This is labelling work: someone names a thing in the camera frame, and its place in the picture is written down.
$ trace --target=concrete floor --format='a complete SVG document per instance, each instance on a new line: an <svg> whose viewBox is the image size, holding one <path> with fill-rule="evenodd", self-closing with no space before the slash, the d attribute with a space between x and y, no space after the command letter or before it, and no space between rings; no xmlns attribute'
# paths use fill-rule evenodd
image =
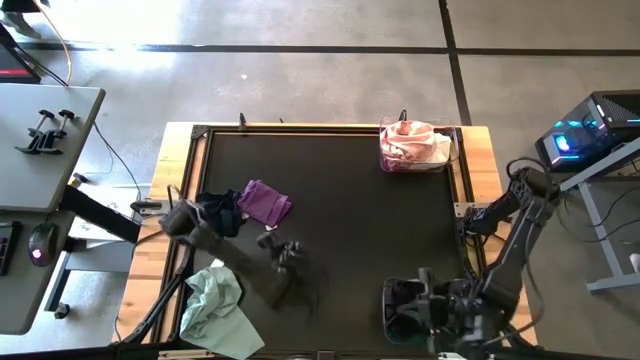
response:
<svg viewBox="0 0 640 360"><path fill-rule="evenodd" d="M459 47L640 48L640 3L634 0L448 3ZM443 47L437 0L51 4L66 39L116 49L73 52L72 84L107 90L98 123L141 183L152 179L167 121L236 121L242 111L249 121L376 123L406 108L414 119L460 124L446 55L160 53L131 46ZM40 15L27 19L44 41L56 41ZM30 53L66 74L62 52ZM471 121L490 128L500 168L510 159L533 155L537 137L591 91L640 88L638 57L460 56L460 66ZM43 83L54 82L45 78ZM92 134L78 170L101 172L108 165L104 145ZM105 184L131 182L119 164L111 174L93 177ZM586 231L583 236L595 235ZM609 275L598 245L572 240L551 221L532 265L546 304L537 326L542 345L637 358L640 287L595 296L586 292L585 281ZM51 314L41 313L29 334L0 337L0 353L107 344L124 284L118 275L73 276L63 300L79 309L78 316L53 321ZM539 309L533 296L531 303Z"/></svg>

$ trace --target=gray desk frame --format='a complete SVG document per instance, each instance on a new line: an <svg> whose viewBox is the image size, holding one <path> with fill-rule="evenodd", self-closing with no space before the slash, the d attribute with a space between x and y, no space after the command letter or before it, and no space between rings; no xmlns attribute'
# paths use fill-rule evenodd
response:
<svg viewBox="0 0 640 360"><path fill-rule="evenodd" d="M602 215L598 211L593 195L591 194L591 190L589 189L589 180L623 167L638 155L640 155L640 138L635 139L619 150L614 151L606 158L572 176L560 185L560 190L562 192L568 192L572 188L577 187L580 190L580 195L584 200L584 204L587 208L592 224L600 224L602 222ZM614 289L640 284L640 273L623 273L613 246L611 245L611 241L607 238L608 232L605 225L602 224L594 226L594 230L598 235L598 239L605 238L605 240L600 241L600 246L602 247L607 263L609 264L611 277L587 283L587 290L590 293L594 293L605 289Z"/></svg>

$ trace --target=wooden table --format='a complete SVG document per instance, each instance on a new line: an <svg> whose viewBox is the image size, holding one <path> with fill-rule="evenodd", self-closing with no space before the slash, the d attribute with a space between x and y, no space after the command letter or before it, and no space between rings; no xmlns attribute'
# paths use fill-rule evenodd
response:
<svg viewBox="0 0 640 360"><path fill-rule="evenodd" d="M191 131L193 125L214 125L213 123L188 123L188 122L170 122L165 129L158 163L153 177L150 197L152 199L166 199L166 187L169 184L179 186L187 162L187 154L189 152L189 144L191 139ZM235 125L237 124L220 124L215 125ZM253 124L259 126L335 126L335 124ZM377 127L377 125L365 124L349 124L350 127ZM493 147L489 136L489 129L481 126L461 127L464 138L464 147L466 151L467 166L471 177L471 185L473 188L474 201L478 203L488 203L503 193L500 185L500 177L496 167L495 157L493 155ZM204 139L196 145L196 155L194 164L200 164L203 159ZM458 163L454 164L454 173L456 175L456 188L458 199L465 202L466 197L462 185ZM188 181L189 198L193 199L196 195L196 184L200 177L200 167L194 166L191 179ZM157 219L149 219L145 222L140 232L140 237L144 237L152 232L159 230ZM509 226L501 223L498 235L506 237L509 234ZM493 262L502 248L502 241L493 237L484 247L487 263ZM142 318L147 314L160 292L162 283L162 274L165 267L165 261L169 249L169 238L166 235L159 235L154 239L140 245L135 252L127 286L122 304L118 315L118 330L123 337L130 334ZM174 295L167 306L165 318L163 319L161 341L164 341L171 330L173 312L175 310ZM527 301L527 295L524 288L522 289L520 303L516 314L512 320L512 324L519 328L531 321L531 313ZM531 343L537 343L534 329L530 329L523 333L523 337Z"/></svg>

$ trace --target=white cable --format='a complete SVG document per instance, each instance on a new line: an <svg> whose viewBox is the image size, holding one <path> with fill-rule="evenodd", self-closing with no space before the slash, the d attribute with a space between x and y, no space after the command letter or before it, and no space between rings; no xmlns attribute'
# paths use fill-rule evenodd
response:
<svg viewBox="0 0 640 360"><path fill-rule="evenodd" d="M56 28L56 26L53 24L53 21L51 21L51 19L49 18L49 15L47 15L47 12L44 11L44 9L42 8L42 5L40 4L40 0L31 0L31 1L33 1L33 3L38 7L38 9L42 13L42 15L44 15L44 18L47 19L47 22L49 23L49 26L51 26L53 31L56 33L56 36L58 36L58 39L60 40L60 43L62 44L62 48L64 49L64 54L67 56L67 67L69 69L69 71L67 72L67 81L66 81L66 83L70 84L71 83L71 74L73 72L73 64L71 62L71 55L69 54L69 49L67 49L67 44L64 42L64 39L62 38L62 35L60 35L60 32L58 31L58 28Z"/></svg>

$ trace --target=wooden table frame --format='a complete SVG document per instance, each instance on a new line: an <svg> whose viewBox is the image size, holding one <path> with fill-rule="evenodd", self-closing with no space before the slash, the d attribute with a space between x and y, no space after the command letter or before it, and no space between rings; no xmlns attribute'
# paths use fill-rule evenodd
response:
<svg viewBox="0 0 640 360"><path fill-rule="evenodd" d="M200 191L201 166L206 161L208 154L206 132L210 126L216 129L229 130L238 129L238 124L230 123L168 123L160 149L158 163L152 182L150 197L152 199L166 199L167 185L180 185L183 189L183 196L193 199ZM327 133L345 131L349 128L371 129L378 128L378 125L369 124L270 124L254 123L247 125L252 131L258 129L279 128L319 128L326 129ZM493 148L489 131L486 127L459 127L458 133L461 135L462 144L458 161L453 162L453 177L455 179L456 199L459 202L479 202L488 203L502 195L500 178L495 164ZM147 220L142 227L140 237L144 237L159 230L156 220ZM498 235L506 237L509 233L509 225L501 223ZM481 247L469 247L470 259L476 271L484 268L484 262L493 262L502 248L502 241L491 237L484 246L484 252L479 251ZM179 261L169 261L167 259L180 259L184 256L184 249L179 246L170 246L168 236L159 235L156 238L141 244L136 249L127 286L122 299L122 305L118 315L118 330L126 336L131 333L142 318L149 311L163 286L163 277L169 276L178 266ZM176 313L177 297L183 291L179 290L172 296L166 307L164 317L158 321L154 328L154 338L156 341L166 341L173 327L179 328L179 316ZM513 317L512 324L518 328L531 321L528 301L524 288L521 293L520 303ZM523 337L531 343L536 343L536 336L533 329L523 333ZM145 338L149 342L151 334Z"/></svg>

